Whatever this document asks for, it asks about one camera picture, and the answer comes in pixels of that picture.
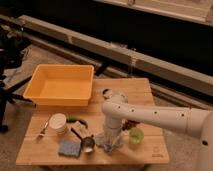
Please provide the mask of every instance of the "floor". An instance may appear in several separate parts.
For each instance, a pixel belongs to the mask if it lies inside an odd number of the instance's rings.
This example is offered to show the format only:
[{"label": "floor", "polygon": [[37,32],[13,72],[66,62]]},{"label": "floor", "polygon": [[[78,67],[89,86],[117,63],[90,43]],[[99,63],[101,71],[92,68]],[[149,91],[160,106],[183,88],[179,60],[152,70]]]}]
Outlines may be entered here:
[{"label": "floor", "polygon": [[[30,76],[34,68],[40,63],[61,63],[71,64],[72,62],[66,60],[58,55],[50,53],[46,50],[36,46],[28,48],[28,54],[25,56],[22,67],[18,70],[8,70],[6,74],[11,76],[11,79],[5,80],[8,86]],[[21,88],[17,93],[23,93],[24,88]],[[175,106],[174,104],[154,97],[156,105],[161,106]],[[10,130],[6,134],[0,134],[0,171],[44,171],[48,168],[41,167],[26,167],[16,166],[15,161],[19,152],[25,131],[30,121],[31,114],[34,111],[34,106],[27,102],[18,102],[16,105],[7,104],[5,123],[8,124]],[[190,138],[186,135],[176,134],[169,131],[164,131],[165,140],[170,155],[170,163],[165,165],[150,165],[146,167],[146,171],[193,171],[196,165],[196,158],[198,154],[199,142],[196,139]],[[124,170],[124,171],[139,171],[143,170],[139,166],[111,166],[111,167],[50,167],[52,170]]]}]

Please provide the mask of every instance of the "blue sponge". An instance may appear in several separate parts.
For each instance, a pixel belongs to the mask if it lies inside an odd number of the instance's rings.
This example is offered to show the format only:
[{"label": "blue sponge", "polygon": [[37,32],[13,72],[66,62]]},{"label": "blue sponge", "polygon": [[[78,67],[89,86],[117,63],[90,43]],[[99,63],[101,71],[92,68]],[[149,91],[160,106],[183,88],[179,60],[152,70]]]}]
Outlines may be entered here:
[{"label": "blue sponge", "polygon": [[73,141],[61,142],[59,150],[58,150],[59,155],[71,156],[71,157],[79,157],[80,152],[81,152],[80,143],[76,143]]}]

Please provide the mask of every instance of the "small pot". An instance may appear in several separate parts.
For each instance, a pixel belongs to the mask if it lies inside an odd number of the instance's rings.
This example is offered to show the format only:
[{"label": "small pot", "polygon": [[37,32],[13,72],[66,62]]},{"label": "small pot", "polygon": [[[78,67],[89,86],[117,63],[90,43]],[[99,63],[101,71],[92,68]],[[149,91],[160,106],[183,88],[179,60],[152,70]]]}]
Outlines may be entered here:
[{"label": "small pot", "polygon": [[95,140],[93,139],[93,135],[90,137],[82,138],[75,129],[71,128],[71,131],[81,140],[81,150],[85,153],[90,153],[95,148]]}]

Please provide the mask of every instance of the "green object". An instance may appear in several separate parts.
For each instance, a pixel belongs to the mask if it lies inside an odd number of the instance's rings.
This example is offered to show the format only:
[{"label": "green object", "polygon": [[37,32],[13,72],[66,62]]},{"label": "green object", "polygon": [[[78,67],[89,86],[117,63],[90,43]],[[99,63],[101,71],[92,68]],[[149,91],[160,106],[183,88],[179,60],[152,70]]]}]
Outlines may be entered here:
[{"label": "green object", "polygon": [[86,127],[86,129],[88,129],[88,124],[85,120],[81,119],[81,118],[76,118],[76,117],[68,117],[67,118],[67,123],[75,123],[75,122],[80,122],[82,125],[84,125]]},{"label": "green object", "polygon": [[140,128],[134,127],[129,131],[129,141],[131,144],[140,144],[144,138],[144,133]]}]

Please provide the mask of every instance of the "white cup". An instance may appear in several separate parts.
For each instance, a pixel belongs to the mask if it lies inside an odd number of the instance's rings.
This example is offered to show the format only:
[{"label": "white cup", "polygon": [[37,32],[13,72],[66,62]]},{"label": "white cup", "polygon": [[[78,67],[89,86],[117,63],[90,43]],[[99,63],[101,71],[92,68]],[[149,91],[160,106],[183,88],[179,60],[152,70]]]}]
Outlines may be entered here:
[{"label": "white cup", "polygon": [[67,130],[66,116],[63,113],[56,113],[51,116],[49,126],[58,134],[63,134]]}]

